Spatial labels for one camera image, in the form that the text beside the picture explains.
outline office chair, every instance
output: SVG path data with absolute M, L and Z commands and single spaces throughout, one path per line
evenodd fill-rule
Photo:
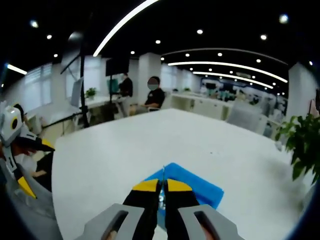
M 256 132 L 262 110 L 246 102 L 235 101 L 226 122 Z

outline person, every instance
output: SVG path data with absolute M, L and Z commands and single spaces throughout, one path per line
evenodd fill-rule
M 123 117 L 127 117 L 130 112 L 131 99 L 133 96 L 133 83 L 129 78 L 128 73 L 123 73 L 123 82 L 119 84 L 119 94 L 124 98 L 119 102 L 120 111 L 123 114 Z
M 148 83 L 148 85 L 151 86 L 156 85 L 156 89 L 153 89 L 148 93 L 147 100 L 144 104 L 139 105 L 130 111 L 131 116 L 147 113 L 148 108 L 160 109 L 164 103 L 166 95 L 165 92 L 160 88 L 160 78 L 157 76 L 152 76 L 150 77 Z

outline white table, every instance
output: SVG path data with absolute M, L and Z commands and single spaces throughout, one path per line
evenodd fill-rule
M 284 239 L 308 191 L 297 193 L 290 156 L 272 140 L 176 109 L 92 126 L 59 138 L 55 149 L 53 204 L 64 240 L 171 162 L 224 190 L 217 210 L 246 240 Z M 158 227 L 153 239 L 166 234 Z

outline person sitting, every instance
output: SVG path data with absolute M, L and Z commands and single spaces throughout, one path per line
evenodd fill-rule
M 165 101 L 165 92 L 160 88 L 160 78 L 157 76 L 152 76 L 148 80 L 148 87 L 151 90 L 148 93 L 147 100 L 144 104 L 133 108 L 130 111 L 130 115 L 144 114 L 148 112 L 148 108 L 160 109 Z

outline small plant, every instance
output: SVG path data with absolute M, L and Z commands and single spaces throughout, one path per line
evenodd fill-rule
M 275 140 L 278 141 L 281 135 L 287 138 L 286 151 L 293 151 L 292 179 L 297 179 L 304 169 L 304 175 L 312 170 L 314 184 L 320 176 L 320 117 L 311 114 L 305 119 L 292 116 L 290 122 L 284 122 L 278 129 Z
M 86 98 L 92 98 L 96 95 L 97 89 L 95 87 L 90 87 L 87 91 L 85 91 Z

